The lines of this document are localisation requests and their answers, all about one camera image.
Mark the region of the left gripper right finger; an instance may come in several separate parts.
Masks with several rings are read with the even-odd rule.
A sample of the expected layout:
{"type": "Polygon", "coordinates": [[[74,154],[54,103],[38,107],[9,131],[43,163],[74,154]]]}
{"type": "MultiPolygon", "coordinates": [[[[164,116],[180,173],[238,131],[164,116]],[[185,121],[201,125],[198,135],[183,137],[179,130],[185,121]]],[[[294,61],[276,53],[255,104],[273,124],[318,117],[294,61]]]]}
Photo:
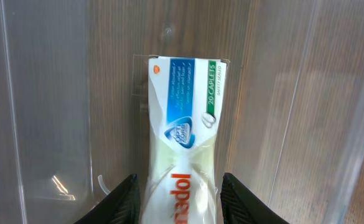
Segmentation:
{"type": "Polygon", "coordinates": [[[224,224],[288,224],[229,172],[223,175],[220,199],[224,224]]]}

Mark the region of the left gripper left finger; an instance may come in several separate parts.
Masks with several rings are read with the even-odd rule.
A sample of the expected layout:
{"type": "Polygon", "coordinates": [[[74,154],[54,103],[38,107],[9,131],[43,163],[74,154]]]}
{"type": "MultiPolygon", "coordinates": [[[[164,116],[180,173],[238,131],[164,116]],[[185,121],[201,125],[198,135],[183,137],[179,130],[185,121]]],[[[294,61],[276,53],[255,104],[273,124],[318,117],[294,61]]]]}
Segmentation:
{"type": "Polygon", "coordinates": [[[140,209],[138,177],[131,174],[75,224],[138,224],[140,209]]]}

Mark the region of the Panadol medicine box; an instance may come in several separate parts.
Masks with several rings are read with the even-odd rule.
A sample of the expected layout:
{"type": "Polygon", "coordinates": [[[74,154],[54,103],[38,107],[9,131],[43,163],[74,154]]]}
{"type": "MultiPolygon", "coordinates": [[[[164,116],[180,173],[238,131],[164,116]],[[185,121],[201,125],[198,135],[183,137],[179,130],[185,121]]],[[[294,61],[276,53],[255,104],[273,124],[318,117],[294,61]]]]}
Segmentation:
{"type": "Polygon", "coordinates": [[[141,223],[215,223],[225,59],[148,60],[149,173],[141,223]]]}

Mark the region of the clear plastic container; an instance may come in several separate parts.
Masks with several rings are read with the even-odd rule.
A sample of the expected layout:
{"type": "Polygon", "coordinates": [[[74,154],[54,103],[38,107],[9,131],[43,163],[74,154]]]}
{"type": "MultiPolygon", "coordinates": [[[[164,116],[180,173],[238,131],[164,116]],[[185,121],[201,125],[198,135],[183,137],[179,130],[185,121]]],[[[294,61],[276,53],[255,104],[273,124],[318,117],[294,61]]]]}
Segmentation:
{"type": "Polygon", "coordinates": [[[0,223],[73,223],[149,170],[148,56],[229,61],[215,183],[364,223],[364,1],[0,1],[0,223]]]}

